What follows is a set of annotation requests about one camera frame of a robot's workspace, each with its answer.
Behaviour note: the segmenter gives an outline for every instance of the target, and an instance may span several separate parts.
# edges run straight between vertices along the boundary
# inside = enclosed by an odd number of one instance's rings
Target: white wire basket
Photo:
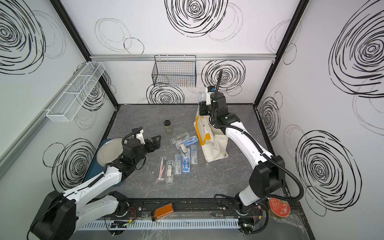
[[[70,122],[105,71],[102,62],[87,62],[46,116],[53,122]]]

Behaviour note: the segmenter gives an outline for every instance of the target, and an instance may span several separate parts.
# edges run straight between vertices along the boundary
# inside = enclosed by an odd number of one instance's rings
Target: gray countertop
[[[170,144],[170,139],[189,132],[196,135],[193,122],[197,105],[122,105],[109,132],[108,138],[118,138],[143,126],[144,138],[161,135],[161,147],[147,154],[145,166],[134,171],[120,186],[106,192],[119,191],[128,198],[212,198],[215,194],[234,196],[247,185],[252,168],[244,154],[232,140],[228,140],[228,158],[207,163],[202,148],[198,146],[198,164],[191,165],[190,173],[175,175],[174,182],[167,184],[157,180],[159,158],[174,159],[179,151]],[[252,105],[229,105],[243,122],[248,132],[266,148]],[[171,134],[165,133],[164,121],[170,120]]]

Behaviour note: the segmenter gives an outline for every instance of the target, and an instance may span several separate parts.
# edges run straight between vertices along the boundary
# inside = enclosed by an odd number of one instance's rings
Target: wire mesh basket
[[[70,122],[105,71],[102,62],[87,62],[47,112],[53,122]]]
[[[155,55],[152,80],[154,86],[167,83],[177,87],[196,87],[196,56]]]

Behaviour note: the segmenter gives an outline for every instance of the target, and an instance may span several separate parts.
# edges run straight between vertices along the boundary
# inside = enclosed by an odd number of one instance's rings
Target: red wire
[[[258,208],[258,207],[253,207],[253,208],[260,210],[262,212],[262,215],[263,215],[263,210],[261,208]]]
[[[130,208],[133,209],[133,210],[135,211],[135,214],[137,214],[136,209],[135,209],[134,207],[130,207]]]
[[[133,214],[135,215],[135,222],[136,222],[136,211],[132,211],[132,210],[129,210],[129,209],[127,209],[127,211],[133,212]]]
[[[256,222],[256,220],[255,220],[255,213],[253,211],[251,211],[251,212],[253,214],[253,223],[255,223]]]

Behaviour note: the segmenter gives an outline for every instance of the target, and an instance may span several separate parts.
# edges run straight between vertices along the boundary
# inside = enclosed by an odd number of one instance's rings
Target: yellow strap
[[[211,135],[210,135],[209,133],[207,133],[207,134],[204,136],[204,140],[201,141],[200,132],[199,132],[199,126],[198,126],[198,123],[197,123],[197,120],[198,120],[198,119],[199,119],[199,116],[196,117],[196,125],[195,125],[195,128],[196,128],[196,132],[197,132],[197,137],[199,138],[200,145],[201,145],[201,146],[204,146],[206,140],[211,140]]]

